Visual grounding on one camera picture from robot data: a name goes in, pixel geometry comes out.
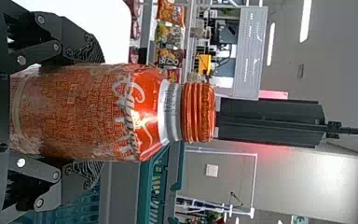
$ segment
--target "bottle label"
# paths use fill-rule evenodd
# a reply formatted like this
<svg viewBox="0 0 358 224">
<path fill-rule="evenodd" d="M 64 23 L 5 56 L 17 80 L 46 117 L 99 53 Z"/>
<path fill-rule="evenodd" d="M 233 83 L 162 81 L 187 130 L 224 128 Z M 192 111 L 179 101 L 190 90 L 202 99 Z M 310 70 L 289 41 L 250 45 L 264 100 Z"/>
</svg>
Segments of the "bottle label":
<svg viewBox="0 0 358 224">
<path fill-rule="evenodd" d="M 141 152 L 141 145 L 145 144 L 147 147 L 151 147 L 154 137 L 147 129 L 147 124 L 150 121 L 155 121 L 155 118 L 150 114 L 145 114 L 141 117 L 140 113 L 136 110 L 138 104 L 145 102 L 145 91 L 136 82 L 131 81 L 130 76 L 118 76 L 117 82 L 112 84 L 112 90 L 117 101 L 115 102 L 123 112 L 122 116 L 115 118 L 116 123 L 122 124 L 124 135 L 118 139 L 118 141 L 128 141 L 127 146 L 121 147 L 120 151 L 125 153 L 127 150 L 131 150 L 135 153 Z M 147 136 L 147 141 L 142 142 L 138 137 L 138 132 L 143 132 Z"/>
<path fill-rule="evenodd" d="M 183 86 L 163 80 L 158 98 L 158 133 L 161 144 L 182 140 L 181 99 Z"/>
</svg>

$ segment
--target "bottle neck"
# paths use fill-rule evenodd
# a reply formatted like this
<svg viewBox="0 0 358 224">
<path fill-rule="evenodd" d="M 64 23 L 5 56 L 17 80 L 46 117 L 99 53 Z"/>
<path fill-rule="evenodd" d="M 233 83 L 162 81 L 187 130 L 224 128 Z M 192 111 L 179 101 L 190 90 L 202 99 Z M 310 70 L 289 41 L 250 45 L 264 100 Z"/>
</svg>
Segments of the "bottle neck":
<svg viewBox="0 0 358 224">
<path fill-rule="evenodd" d="M 163 80 L 158 95 L 158 134 L 161 144 L 183 140 L 181 102 L 183 85 Z"/>
</svg>

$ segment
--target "black metal arm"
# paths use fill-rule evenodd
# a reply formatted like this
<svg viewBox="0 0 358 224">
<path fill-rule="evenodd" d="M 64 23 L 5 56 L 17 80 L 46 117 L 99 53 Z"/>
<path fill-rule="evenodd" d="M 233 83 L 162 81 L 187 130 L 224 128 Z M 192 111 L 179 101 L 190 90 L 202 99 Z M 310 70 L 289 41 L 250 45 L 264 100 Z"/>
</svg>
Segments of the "black metal arm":
<svg viewBox="0 0 358 224">
<path fill-rule="evenodd" d="M 104 57 L 95 36 L 67 18 L 0 0 L 0 223 L 30 209 L 43 211 L 68 203 L 93 187 L 98 176 L 91 174 L 103 167 L 91 161 L 53 166 L 10 151 L 10 75 L 35 63 L 104 63 Z"/>
<path fill-rule="evenodd" d="M 317 102 L 222 99 L 217 138 L 293 147 L 315 147 L 325 138 L 358 135 L 357 128 L 325 121 Z"/>
</svg>

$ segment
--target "white wall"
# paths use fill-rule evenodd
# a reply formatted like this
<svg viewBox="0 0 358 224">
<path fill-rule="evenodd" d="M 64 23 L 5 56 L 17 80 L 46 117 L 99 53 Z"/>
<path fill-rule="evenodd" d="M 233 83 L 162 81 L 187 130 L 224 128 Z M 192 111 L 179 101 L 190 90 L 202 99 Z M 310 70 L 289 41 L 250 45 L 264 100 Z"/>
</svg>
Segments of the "white wall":
<svg viewBox="0 0 358 224">
<path fill-rule="evenodd" d="M 318 100 L 329 120 L 358 127 L 358 0 L 313 0 L 310 38 L 304 44 L 298 42 L 303 1 L 283 2 L 270 11 L 275 47 L 262 89 Z M 305 76 L 298 79 L 302 63 Z M 358 137 L 344 136 L 336 144 L 358 151 Z"/>
<path fill-rule="evenodd" d="M 358 155 L 330 145 L 321 145 L 316 150 L 218 140 L 191 145 L 192 149 L 198 147 L 257 153 L 254 203 L 256 210 L 358 224 Z M 227 188 L 227 182 L 235 184 L 232 178 L 238 173 L 243 173 L 243 191 L 249 192 L 248 189 L 252 185 L 252 160 L 244 160 L 247 169 L 241 169 L 244 166 L 233 162 L 231 166 L 227 166 L 233 175 L 216 178 L 214 186 L 209 188 L 205 187 L 207 182 L 202 182 L 205 167 L 200 167 L 202 160 L 192 160 L 190 156 L 194 153 L 186 154 L 187 181 L 182 194 L 191 195 L 203 190 L 202 195 L 209 194 L 214 198 L 215 194 L 225 193 L 228 196 L 231 189 Z M 211 162 L 220 164 L 226 160 L 227 158 L 222 156 L 214 156 Z M 250 198 L 246 196 L 247 194 L 241 195 L 245 204 L 250 202 Z"/>
</svg>

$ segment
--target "cable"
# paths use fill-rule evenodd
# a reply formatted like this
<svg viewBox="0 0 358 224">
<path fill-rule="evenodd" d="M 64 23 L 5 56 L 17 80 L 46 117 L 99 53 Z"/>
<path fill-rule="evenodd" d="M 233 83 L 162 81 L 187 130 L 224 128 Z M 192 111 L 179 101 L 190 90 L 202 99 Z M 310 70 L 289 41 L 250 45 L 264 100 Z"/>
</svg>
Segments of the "cable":
<svg viewBox="0 0 358 224">
<path fill-rule="evenodd" d="M 241 207 L 243 207 L 243 202 L 241 202 L 241 200 L 237 197 L 237 195 L 235 195 L 235 193 L 234 192 L 230 192 L 229 193 L 229 201 L 228 201 L 228 204 L 231 204 L 231 198 L 235 198 L 237 201 L 238 201 L 238 203 L 240 203 L 240 205 L 237 205 L 237 206 L 234 206 L 233 208 L 241 208 Z"/>
<path fill-rule="evenodd" d="M 226 57 L 225 59 L 223 59 L 222 61 L 226 60 L 224 63 L 221 63 L 222 61 L 218 62 L 219 65 L 217 65 L 217 67 L 221 67 L 225 64 L 227 64 L 229 62 L 229 60 L 231 59 L 231 53 L 232 53 L 232 44 L 229 44 L 229 54 L 228 57 Z"/>
</svg>

